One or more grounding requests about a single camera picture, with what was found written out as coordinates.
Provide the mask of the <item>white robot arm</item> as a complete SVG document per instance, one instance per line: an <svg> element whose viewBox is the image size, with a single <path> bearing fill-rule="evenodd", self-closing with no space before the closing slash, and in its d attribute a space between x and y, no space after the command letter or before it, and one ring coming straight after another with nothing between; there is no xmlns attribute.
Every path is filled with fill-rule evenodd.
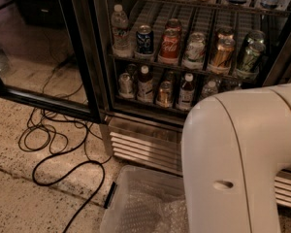
<svg viewBox="0 0 291 233"><path fill-rule="evenodd" d="M281 233L275 176L291 167L291 83L199 102L181 161L190 233Z"/></svg>

